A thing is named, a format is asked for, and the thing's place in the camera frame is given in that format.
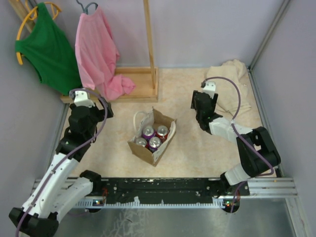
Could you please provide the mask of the brown canvas bag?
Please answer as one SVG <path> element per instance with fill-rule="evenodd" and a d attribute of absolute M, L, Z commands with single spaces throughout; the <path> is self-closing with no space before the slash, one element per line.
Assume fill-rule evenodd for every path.
<path fill-rule="evenodd" d="M 131 152 L 152 166 L 157 166 L 176 134 L 174 118 L 152 108 L 133 117 L 134 136 L 128 141 Z"/>

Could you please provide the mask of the purple Fanta can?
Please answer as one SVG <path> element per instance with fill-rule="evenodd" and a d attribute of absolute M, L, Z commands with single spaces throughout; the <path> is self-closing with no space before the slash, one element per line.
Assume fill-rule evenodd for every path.
<path fill-rule="evenodd" d="M 144 138 L 147 141 L 149 141 L 152 137 L 155 137 L 155 135 L 156 131 L 150 125 L 147 125 L 142 129 L 142 138 Z"/>

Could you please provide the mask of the red Coca-Cola can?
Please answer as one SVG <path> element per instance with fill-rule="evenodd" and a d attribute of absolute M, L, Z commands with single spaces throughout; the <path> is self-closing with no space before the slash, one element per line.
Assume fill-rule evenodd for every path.
<path fill-rule="evenodd" d="M 158 137 L 162 143 L 164 143 L 167 140 L 168 135 L 169 135 L 169 129 L 166 126 L 160 125 L 156 129 L 156 137 Z"/>

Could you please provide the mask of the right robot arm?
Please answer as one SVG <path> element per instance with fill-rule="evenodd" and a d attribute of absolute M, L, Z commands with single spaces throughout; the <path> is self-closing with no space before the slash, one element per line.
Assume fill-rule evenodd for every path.
<path fill-rule="evenodd" d="M 221 191 L 230 196 L 238 184 L 257 177 L 266 171 L 274 172 L 281 162 L 280 155 L 269 132 L 262 126 L 248 128 L 235 124 L 215 112 L 218 94 L 193 91 L 191 109 L 196 112 L 200 128 L 220 136 L 237 146 L 240 163 L 220 176 Z"/>

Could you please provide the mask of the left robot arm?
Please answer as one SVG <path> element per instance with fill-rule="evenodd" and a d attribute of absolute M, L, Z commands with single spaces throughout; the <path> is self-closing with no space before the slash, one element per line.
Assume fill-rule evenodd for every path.
<path fill-rule="evenodd" d="M 113 117 L 111 105 L 104 98 L 99 101 L 103 109 L 96 104 L 91 107 L 70 105 L 69 126 L 47 172 L 22 207 L 14 207 L 9 213 L 16 236 L 21 233 L 31 237 L 54 236 L 62 219 L 80 199 L 102 192 L 101 176 L 86 170 L 62 195 L 59 194 L 69 174 L 101 132 L 97 124 L 104 126 L 106 120 Z"/>

